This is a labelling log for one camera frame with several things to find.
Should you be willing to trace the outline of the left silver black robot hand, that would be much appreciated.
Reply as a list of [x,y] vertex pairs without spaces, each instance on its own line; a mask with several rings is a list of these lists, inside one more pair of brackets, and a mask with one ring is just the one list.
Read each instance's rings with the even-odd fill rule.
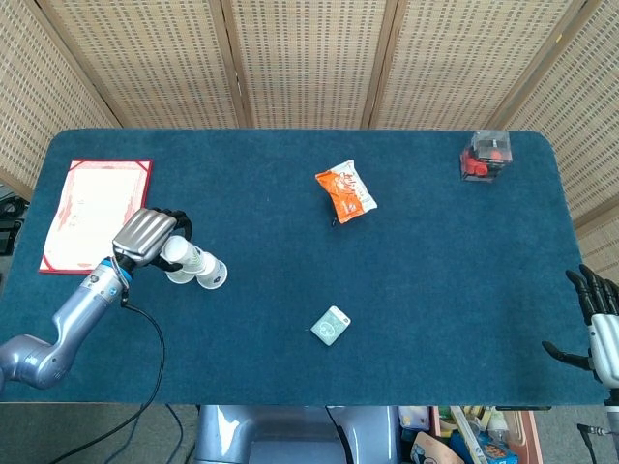
[[180,264],[168,263],[160,257],[165,242],[178,229],[184,231],[187,241],[191,239],[192,222],[185,212],[141,208],[112,240],[113,257],[130,275],[136,268],[148,265],[166,272],[179,271]]

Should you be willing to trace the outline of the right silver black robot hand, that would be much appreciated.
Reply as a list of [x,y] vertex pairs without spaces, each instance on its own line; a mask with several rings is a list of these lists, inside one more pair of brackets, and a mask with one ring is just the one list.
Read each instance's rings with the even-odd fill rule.
[[584,264],[579,273],[566,271],[573,285],[589,336],[589,354],[580,356],[559,350],[543,341],[555,360],[594,374],[609,390],[618,389],[618,285],[594,273]]

